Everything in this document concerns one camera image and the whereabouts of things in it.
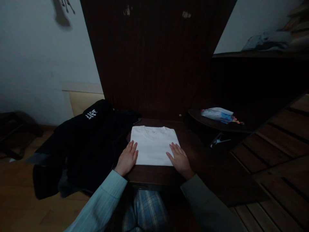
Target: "white cloth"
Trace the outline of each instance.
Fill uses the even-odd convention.
[[[131,132],[132,140],[137,142],[138,157],[136,165],[173,166],[166,152],[173,156],[169,144],[173,142],[179,145],[174,129],[134,126]]]

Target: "hand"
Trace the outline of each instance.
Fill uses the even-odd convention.
[[[172,164],[174,165],[175,169],[186,179],[191,179],[195,173],[192,171],[189,160],[187,158],[186,153],[183,149],[180,148],[178,144],[170,144],[170,148],[172,150],[173,156],[170,153],[166,153],[168,158],[171,160]]]
[[[114,171],[121,176],[125,176],[136,164],[138,156],[138,150],[136,150],[137,143],[134,145],[133,144],[134,141],[132,140],[119,156],[118,163]]]

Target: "white wall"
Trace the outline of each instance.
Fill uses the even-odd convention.
[[[282,28],[289,20],[288,13],[302,2],[237,0],[214,53],[239,52],[251,36]]]
[[[59,125],[69,119],[63,86],[102,91],[80,1],[70,3],[76,14],[64,10],[71,24],[64,30],[52,0],[1,1],[0,112],[23,111],[39,124]]]

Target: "wooden floor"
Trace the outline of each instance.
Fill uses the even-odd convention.
[[[249,232],[309,231],[309,94],[231,155],[271,198],[230,208]]]
[[[45,132],[26,149],[20,161],[0,162],[0,231],[63,231],[79,214],[89,197],[75,193],[65,199],[57,194],[37,200],[32,181],[32,164],[24,160],[33,155],[52,132]]]

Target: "wooden table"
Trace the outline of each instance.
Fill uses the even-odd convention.
[[[231,154],[203,147],[198,137],[183,122],[142,119],[136,126],[174,129],[190,165],[206,186],[227,206],[268,200],[268,196]],[[185,179],[174,167],[136,165],[128,174],[135,188],[180,192]]]

